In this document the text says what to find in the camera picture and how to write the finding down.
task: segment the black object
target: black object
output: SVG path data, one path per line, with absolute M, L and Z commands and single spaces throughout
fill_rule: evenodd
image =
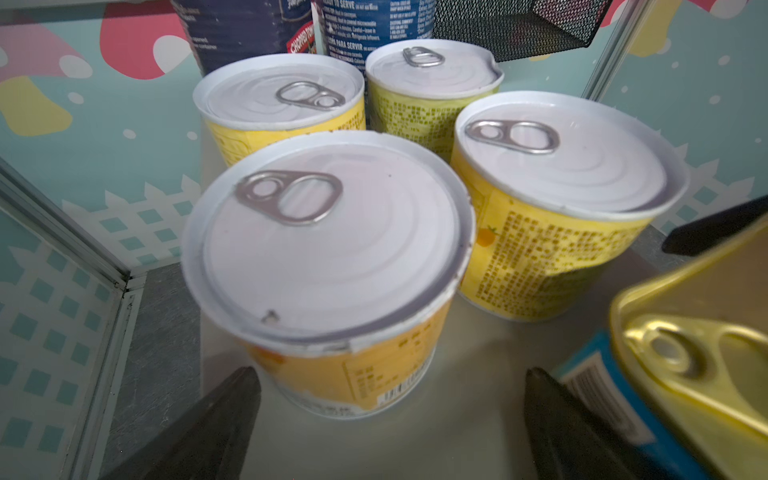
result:
M 101 480 L 237 480 L 260 401 L 256 371 L 241 367 Z
M 525 376 L 525 426 L 539 480 L 673 480 L 543 369 Z
M 714 247 L 768 213 L 768 195 L 687 223 L 670 232 L 661 251 L 693 257 Z
M 487 48 L 496 61 L 588 47 L 611 0 L 438 0 L 434 38 Z

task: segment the pull tab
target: pull tab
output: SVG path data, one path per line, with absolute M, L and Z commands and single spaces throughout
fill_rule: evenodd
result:
M 315 93 L 307 98 L 301 98 L 299 100 L 291 100 L 285 98 L 285 93 L 288 90 L 296 87 L 310 87 L 315 89 Z M 344 95 L 337 91 L 333 91 L 329 88 L 325 88 L 320 84 L 316 84 L 313 81 L 294 81 L 288 85 L 282 87 L 275 93 L 278 101 L 288 105 L 296 105 L 297 107 L 314 108 L 315 110 L 335 110 L 346 103 Z
M 402 56 L 406 59 L 406 63 L 412 67 L 436 67 L 445 62 L 445 57 L 436 51 L 424 47 L 404 48 Z
M 529 147 L 519 144 L 512 138 L 512 129 L 515 127 L 529 127 L 544 132 L 547 136 L 547 145 L 543 148 Z M 560 147 L 560 135 L 549 125 L 537 121 L 521 120 L 477 120 L 467 125 L 465 132 L 472 140 L 481 141 L 484 144 L 497 147 L 511 148 L 524 154 L 544 155 L 551 154 Z
M 333 188 L 333 192 L 313 214 L 301 218 L 288 217 L 280 211 L 280 200 L 291 187 L 305 180 L 322 180 L 328 182 Z M 257 194 L 255 189 L 263 182 L 274 184 L 275 189 L 268 194 Z M 330 174 L 321 174 L 320 172 L 297 172 L 291 170 L 265 170 L 249 175 L 238 182 L 237 187 L 235 188 L 235 196 L 243 205 L 250 207 L 257 212 L 261 212 L 273 220 L 277 220 L 284 225 L 290 225 L 291 227 L 298 227 L 301 225 L 317 223 L 325 218 L 336 206 L 336 202 L 341 198 L 342 191 L 343 185 L 341 180 Z

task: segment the can lid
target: can lid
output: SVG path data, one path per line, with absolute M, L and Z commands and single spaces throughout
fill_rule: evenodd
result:
M 467 160 L 496 187 L 577 217 L 650 217 L 688 183 L 682 160 L 659 134 L 582 98 L 496 94 L 470 104 L 455 128 Z
M 504 80 L 490 51 L 434 38 L 377 48 L 366 59 L 366 75 L 387 90 L 437 100 L 482 94 Z
M 458 285 L 472 244 L 468 194 L 440 162 L 364 131 L 303 135 L 251 154 L 187 222 L 192 293 L 219 326 L 263 346 L 402 323 Z
M 324 55 L 276 54 L 236 61 L 206 75 L 192 94 L 210 121 L 244 131 L 309 127 L 362 97 L 352 65 Z

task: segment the gold can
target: gold can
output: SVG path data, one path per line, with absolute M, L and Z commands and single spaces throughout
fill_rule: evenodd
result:
M 633 286 L 610 326 L 556 372 L 675 478 L 768 472 L 768 216 Z
M 671 145 L 641 122 L 538 91 L 465 108 L 451 166 L 478 219 L 460 291 L 527 322 L 567 310 L 689 183 Z
M 424 376 L 475 217 L 437 155 L 372 131 L 303 135 L 222 174 L 181 263 L 201 309 L 295 403 L 357 418 Z
M 227 165 L 267 145 L 319 131 L 365 130 L 365 80 L 324 55 L 248 58 L 206 75 L 192 98 Z
M 498 91 L 493 54 L 460 41 L 396 41 L 366 59 L 373 130 L 407 138 L 451 160 L 459 112 Z

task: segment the tall can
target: tall can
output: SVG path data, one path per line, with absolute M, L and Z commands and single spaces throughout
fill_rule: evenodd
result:
M 432 37 L 437 0 L 315 0 L 328 55 L 360 71 L 368 55 L 398 40 Z
M 310 0 L 172 0 L 203 74 L 245 58 L 315 53 Z
M 620 293 L 554 374 L 680 480 L 768 472 L 768 216 Z

